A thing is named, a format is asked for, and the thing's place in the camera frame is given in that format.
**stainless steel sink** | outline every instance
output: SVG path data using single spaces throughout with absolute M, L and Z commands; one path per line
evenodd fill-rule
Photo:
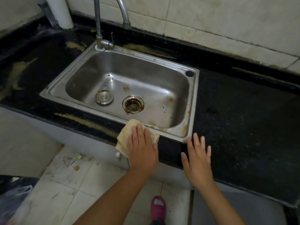
M 121 123 L 134 118 L 184 142 L 192 134 L 199 70 L 118 46 L 98 52 L 95 45 L 40 95 Z

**black granite countertop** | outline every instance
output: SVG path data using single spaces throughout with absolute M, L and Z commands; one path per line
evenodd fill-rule
M 42 18 L 0 40 L 0 106 L 115 145 L 115 138 L 86 121 L 116 133 L 123 124 L 39 96 L 81 54 L 80 47 L 95 41 L 93 20 L 76 15 L 73 20 L 75 29 L 60 31 Z M 193 131 L 212 146 L 215 180 L 298 208 L 298 76 L 114 24 L 103 23 L 102 29 L 107 39 L 113 31 L 116 45 L 145 45 L 172 56 L 172 61 L 198 68 Z M 66 42 L 80 47 L 70 48 Z M 185 144 L 160 138 L 160 162 L 182 169 L 182 151 Z

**foot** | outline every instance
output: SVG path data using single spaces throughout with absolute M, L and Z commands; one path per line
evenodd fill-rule
M 166 219 L 166 203 L 162 197 L 155 196 L 151 202 L 151 220 L 159 220 L 160 222 L 165 222 Z

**cloth rag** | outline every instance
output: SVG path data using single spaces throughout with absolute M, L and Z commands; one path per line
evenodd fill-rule
M 127 122 L 127 124 L 124 126 L 124 128 L 121 130 L 120 134 L 117 137 L 118 142 L 115 148 L 127 158 L 129 156 L 127 149 L 128 138 L 132 134 L 133 126 L 137 126 L 138 124 L 141 124 L 144 132 L 144 129 L 146 128 L 145 125 L 138 120 L 131 119 Z M 153 144 L 158 143 L 159 134 L 150 131 L 150 136 Z

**left hand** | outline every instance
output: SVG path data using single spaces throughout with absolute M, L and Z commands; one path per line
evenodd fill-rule
M 132 135 L 127 144 L 129 152 L 130 169 L 141 171 L 149 177 L 158 164 L 157 144 L 153 144 L 150 131 L 145 128 L 144 133 L 141 125 L 132 128 Z

